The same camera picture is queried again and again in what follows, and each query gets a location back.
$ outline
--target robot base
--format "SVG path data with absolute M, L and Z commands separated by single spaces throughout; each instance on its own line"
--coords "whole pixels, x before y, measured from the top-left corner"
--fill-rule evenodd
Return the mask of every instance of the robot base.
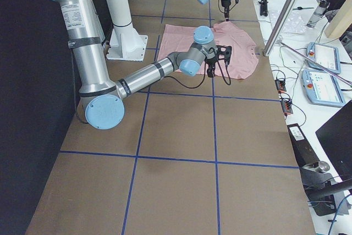
M 148 42 L 147 35 L 139 35 L 135 29 L 133 40 L 124 33 L 120 34 L 119 42 L 115 29 L 113 29 L 110 39 L 110 48 L 106 57 L 112 60 L 122 61 L 143 61 Z

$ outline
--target pink t-shirt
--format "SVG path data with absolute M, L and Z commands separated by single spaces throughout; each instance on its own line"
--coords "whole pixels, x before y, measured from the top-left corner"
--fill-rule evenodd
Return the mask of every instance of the pink t-shirt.
M 193 32 L 196 28 L 166 25 L 161 42 L 158 61 L 167 57 L 172 52 L 186 52 L 193 43 Z M 211 29 L 214 33 L 216 45 L 232 46 L 232 55 L 228 71 L 231 78 L 245 79 L 249 77 L 258 64 L 255 56 L 255 43 L 244 30 L 238 28 L 230 21 L 215 24 Z M 204 65 L 198 74 L 204 73 Z M 220 65 L 225 71 L 224 61 Z M 219 67 L 215 70 L 221 76 Z

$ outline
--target cardboard table surface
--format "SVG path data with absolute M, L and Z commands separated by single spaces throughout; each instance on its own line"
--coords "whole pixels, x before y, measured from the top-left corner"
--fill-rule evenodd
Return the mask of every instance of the cardboard table surface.
M 223 20 L 217 0 L 129 4 L 147 51 L 143 62 L 108 61 L 112 80 L 157 58 L 166 24 Z M 253 75 L 193 90 L 164 79 L 125 99 L 110 130 L 73 118 L 26 234 L 315 234 L 252 0 L 230 18 L 257 44 Z

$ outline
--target computer monitor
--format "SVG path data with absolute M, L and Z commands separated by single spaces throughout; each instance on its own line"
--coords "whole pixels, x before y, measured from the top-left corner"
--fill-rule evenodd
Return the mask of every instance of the computer monitor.
M 352 178 L 352 100 L 318 129 L 316 135 L 341 179 Z

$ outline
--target label sticker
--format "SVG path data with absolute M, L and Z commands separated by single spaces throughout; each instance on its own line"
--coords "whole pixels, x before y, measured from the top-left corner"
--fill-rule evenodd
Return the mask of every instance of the label sticker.
M 304 137 L 298 127 L 290 127 L 290 130 L 296 141 L 304 140 Z
M 67 30 L 85 27 L 80 4 L 64 5 L 61 11 Z

